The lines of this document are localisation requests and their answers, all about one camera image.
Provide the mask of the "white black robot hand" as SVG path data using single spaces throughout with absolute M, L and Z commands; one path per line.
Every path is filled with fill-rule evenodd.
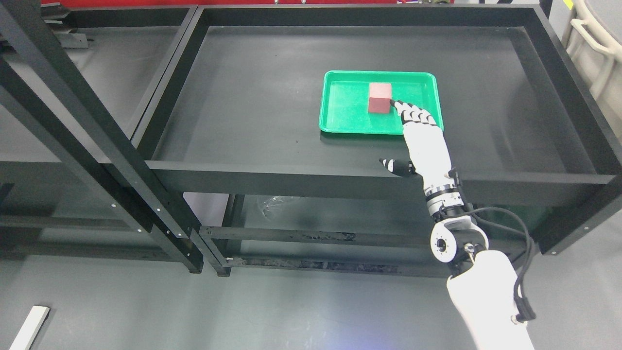
M 400 100 L 390 100 L 390 105 L 401 118 L 410 160 L 380 158 L 380 164 L 397 176 L 420 175 L 425 193 L 453 184 L 453 178 L 449 176 L 452 164 L 444 132 L 431 113 Z

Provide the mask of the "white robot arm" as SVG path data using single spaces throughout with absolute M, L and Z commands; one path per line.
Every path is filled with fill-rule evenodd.
M 535 318 L 522 289 L 522 281 L 532 259 L 534 242 L 524 222 L 519 229 L 508 228 L 525 240 L 524 263 L 516 272 L 510 258 L 491 248 L 488 235 L 480 228 L 478 209 L 469 209 L 455 184 L 426 186 L 427 208 L 434 220 L 430 236 L 433 256 L 449 268 L 446 287 L 453 305 L 464 320 L 478 350 L 533 350 L 527 323 Z

